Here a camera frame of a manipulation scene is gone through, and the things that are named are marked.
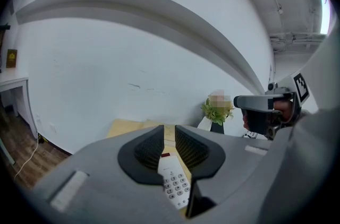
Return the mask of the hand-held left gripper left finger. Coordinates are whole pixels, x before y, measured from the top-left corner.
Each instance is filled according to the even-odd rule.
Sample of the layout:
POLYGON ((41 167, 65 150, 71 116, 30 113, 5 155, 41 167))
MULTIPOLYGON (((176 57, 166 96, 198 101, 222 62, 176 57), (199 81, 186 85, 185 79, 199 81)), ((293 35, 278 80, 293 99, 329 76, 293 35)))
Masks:
POLYGON ((180 223, 166 198, 158 163, 164 128, 94 142, 33 188, 33 207, 48 223, 180 223))

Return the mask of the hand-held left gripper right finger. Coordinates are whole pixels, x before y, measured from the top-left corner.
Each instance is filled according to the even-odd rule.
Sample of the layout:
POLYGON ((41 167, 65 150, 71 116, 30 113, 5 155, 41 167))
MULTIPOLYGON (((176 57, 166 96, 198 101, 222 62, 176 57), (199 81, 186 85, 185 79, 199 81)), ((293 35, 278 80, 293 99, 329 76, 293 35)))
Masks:
POLYGON ((271 141, 176 125, 175 144, 191 173, 185 215, 193 218, 220 205, 236 191, 254 172, 271 141))

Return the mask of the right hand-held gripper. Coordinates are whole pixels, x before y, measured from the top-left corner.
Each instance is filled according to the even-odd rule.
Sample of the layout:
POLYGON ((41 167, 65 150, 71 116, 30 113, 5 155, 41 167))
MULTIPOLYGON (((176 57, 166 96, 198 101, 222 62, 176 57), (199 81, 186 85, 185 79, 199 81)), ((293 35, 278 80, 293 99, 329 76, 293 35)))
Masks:
POLYGON ((234 107, 247 117, 250 132, 273 140, 277 131, 292 126, 302 116, 302 105, 309 98, 309 89, 301 73, 294 73, 280 82, 268 84, 266 96, 236 96, 234 107), (288 118, 274 107, 278 101, 292 103, 288 118))

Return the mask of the person's right hand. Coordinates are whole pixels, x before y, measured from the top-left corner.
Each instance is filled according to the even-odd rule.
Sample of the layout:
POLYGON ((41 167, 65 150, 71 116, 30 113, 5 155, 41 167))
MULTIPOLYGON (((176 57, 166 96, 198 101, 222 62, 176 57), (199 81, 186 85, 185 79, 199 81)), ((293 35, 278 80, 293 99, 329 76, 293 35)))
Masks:
POLYGON ((290 100, 275 101, 274 109, 282 113, 284 122, 288 122, 291 119, 293 104, 290 100))

